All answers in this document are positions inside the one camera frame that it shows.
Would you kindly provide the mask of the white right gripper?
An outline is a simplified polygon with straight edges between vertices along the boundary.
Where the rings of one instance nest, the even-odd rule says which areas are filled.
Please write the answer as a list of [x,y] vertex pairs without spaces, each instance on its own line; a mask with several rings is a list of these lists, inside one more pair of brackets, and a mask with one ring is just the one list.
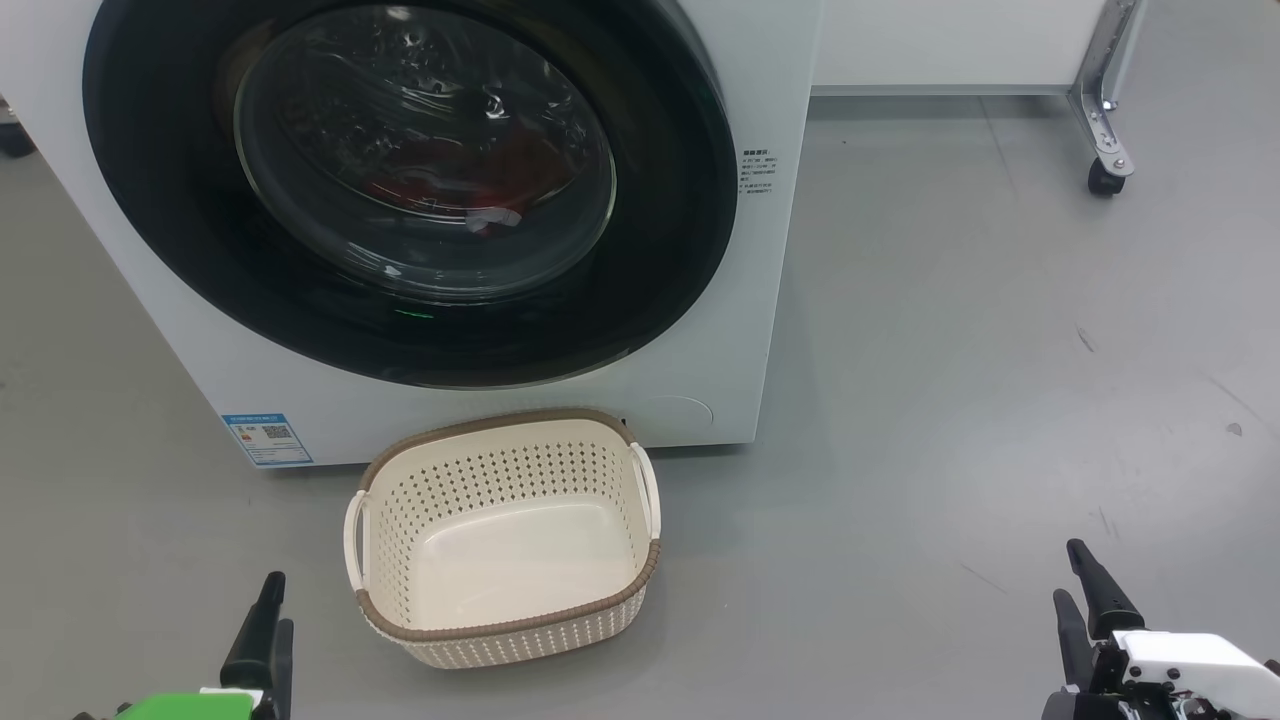
[[[1047,719],[1276,719],[1277,662],[1221,635],[1144,630],[1146,619],[1083,539],[1066,542],[1088,610],[1053,592],[1064,684]],[[1092,643],[1091,639],[1106,639]]]

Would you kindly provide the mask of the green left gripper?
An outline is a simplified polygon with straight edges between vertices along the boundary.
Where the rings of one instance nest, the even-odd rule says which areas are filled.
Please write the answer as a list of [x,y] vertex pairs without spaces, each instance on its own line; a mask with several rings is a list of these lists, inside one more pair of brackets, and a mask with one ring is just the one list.
[[220,669],[223,688],[151,694],[114,719],[289,720],[293,705],[294,623],[280,620],[285,574],[270,571]]

